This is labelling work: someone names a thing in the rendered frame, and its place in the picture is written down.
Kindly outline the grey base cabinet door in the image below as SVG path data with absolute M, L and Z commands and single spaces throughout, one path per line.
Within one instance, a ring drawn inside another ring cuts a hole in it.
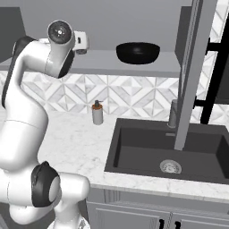
M 229 229 L 229 216 L 173 213 L 169 229 L 175 229 L 175 221 L 181 229 Z
M 170 213 L 159 210 L 131 208 L 87 202 L 91 229 L 159 229 L 159 219 L 167 228 Z

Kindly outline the black bowl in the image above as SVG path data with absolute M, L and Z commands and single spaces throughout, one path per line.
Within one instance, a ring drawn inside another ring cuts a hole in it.
M 160 54 L 160 46 L 147 42 L 127 42 L 116 47 L 118 59 L 125 64 L 151 64 Z

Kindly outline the grey soap dispenser, brown pump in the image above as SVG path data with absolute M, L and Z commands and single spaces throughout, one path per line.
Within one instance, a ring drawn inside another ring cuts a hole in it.
M 96 100 L 91 107 L 92 109 L 92 121 L 95 125 L 103 123 L 103 106 L 99 100 Z

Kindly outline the grey tap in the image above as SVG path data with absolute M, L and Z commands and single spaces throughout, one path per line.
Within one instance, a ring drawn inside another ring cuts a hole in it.
M 176 99 L 172 100 L 171 107 L 170 107 L 170 115 L 167 125 L 170 128 L 176 127 L 176 118 L 177 118 L 177 112 L 178 112 L 178 101 Z

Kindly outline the black sink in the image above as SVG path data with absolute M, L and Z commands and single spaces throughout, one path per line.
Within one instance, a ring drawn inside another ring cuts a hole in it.
M 118 118 L 105 170 L 195 182 L 229 184 L 229 131 L 192 123 L 183 150 L 167 123 Z

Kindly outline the grey false drawer front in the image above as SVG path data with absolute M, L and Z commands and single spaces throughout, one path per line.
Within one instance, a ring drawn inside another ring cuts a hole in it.
M 170 208 L 199 210 L 223 215 L 229 214 L 229 204 L 225 203 L 217 203 L 195 199 L 182 199 L 167 196 L 159 196 L 155 194 L 134 193 L 128 191 L 114 191 L 98 188 L 90 189 L 87 201 L 103 204 L 131 202 Z

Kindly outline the grey wall cabinet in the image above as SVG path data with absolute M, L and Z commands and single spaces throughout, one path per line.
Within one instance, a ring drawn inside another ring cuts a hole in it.
M 18 7 L 26 34 L 44 38 L 55 20 L 67 21 L 89 37 L 89 51 L 77 55 L 72 73 L 177 78 L 175 53 L 180 15 L 192 0 L 0 0 L 0 7 Z M 152 64 L 122 63 L 115 48 L 125 42 L 160 46 Z

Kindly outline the black wall shelf frame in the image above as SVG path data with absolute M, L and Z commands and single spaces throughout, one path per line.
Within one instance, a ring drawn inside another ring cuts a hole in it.
M 208 124 L 214 104 L 229 105 L 229 13 L 219 43 L 208 41 L 206 52 L 217 52 L 205 100 L 195 98 L 193 107 L 202 106 L 201 124 Z

